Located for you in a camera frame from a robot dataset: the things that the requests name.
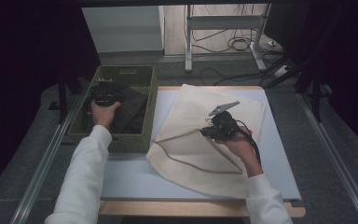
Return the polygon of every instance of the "white desk frame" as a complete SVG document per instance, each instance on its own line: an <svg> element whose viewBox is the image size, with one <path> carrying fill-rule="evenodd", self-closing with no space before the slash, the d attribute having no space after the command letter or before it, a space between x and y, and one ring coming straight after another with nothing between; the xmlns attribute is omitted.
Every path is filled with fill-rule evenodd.
<svg viewBox="0 0 358 224"><path fill-rule="evenodd" d="M260 87L210 87L221 91L248 92L249 96L268 102ZM172 97L179 87L159 87L153 136L157 135L171 108ZM264 139L261 135L260 150L264 169L283 198L301 200L293 173L285 156L281 138L275 126L269 105L265 116ZM284 203L291 217L305 216L305 207ZM112 154L106 164L100 214L114 216L173 216L173 217L247 217L245 200L232 200L198 194L179 187L161 177L148 164L145 154Z"/></svg>
<svg viewBox="0 0 358 224"><path fill-rule="evenodd" d="M191 31L192 30L225 30L225 29L256 29L255 42L251 42L250 49L255 58L259 71L265 71L263 59L258 51L261 34L266 24L267 15L269 14L270 4L266 4L261 15L243 15L243 16L192 16L191 5L187 5L186 16L186 53L185 69L191 72L192 50L191 50Z"/></svg>

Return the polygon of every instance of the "cream tote bag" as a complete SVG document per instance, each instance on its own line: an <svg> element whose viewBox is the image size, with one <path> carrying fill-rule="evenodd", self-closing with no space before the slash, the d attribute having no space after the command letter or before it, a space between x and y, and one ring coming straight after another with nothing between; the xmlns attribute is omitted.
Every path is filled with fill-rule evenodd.
<svg viewBox="0 0 358 224"><path fill-rule="evenodd" d="M183 85L158 132L147 159L164 178L187 189L212 196L244 199L247 174L229 149L202 136L217 105L239 101L228 112L252 130L258 143L265 112L262 102L204 87Z"/></svg>

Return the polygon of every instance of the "white sweatshirt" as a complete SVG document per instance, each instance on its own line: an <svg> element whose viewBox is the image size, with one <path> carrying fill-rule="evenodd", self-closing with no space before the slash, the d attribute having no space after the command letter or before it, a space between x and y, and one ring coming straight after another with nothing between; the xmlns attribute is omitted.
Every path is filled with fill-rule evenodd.
<svg viewBox="0 0 358 224"><path fill-rule="evenodd" d="M103 126L95 125L89 137L82 139L72 157L63 180L54 213L45 224L97 223L104 167L109 155L107 147L112 136ZM247 207L253 224L292 223L282 196L266 175L250 177Z"/></svg>

